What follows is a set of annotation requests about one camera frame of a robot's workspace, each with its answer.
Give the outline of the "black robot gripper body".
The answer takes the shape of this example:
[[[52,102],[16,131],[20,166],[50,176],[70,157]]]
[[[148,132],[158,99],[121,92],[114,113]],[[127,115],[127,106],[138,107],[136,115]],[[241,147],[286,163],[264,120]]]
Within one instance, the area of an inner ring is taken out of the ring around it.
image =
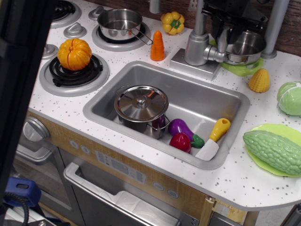
[[[211,17],[215,28],[230,24],[260,30],[268,20],[249,0],[205,0],[202,12]]]

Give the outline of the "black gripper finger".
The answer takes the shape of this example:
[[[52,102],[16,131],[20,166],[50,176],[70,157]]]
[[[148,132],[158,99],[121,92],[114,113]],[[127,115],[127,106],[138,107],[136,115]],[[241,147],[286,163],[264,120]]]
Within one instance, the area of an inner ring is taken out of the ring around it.
[[[223,19],[221,16],[212,16],[211,20],[212,20],[211,35],[217,43],[218,38],[220,37],[223,31]]]
[[[243,24],[233,25],[233,28],[230,31],[230,36],[228,38],[228,44],[234,44],[239,39],[239,37],[245,29],[246,27]]]

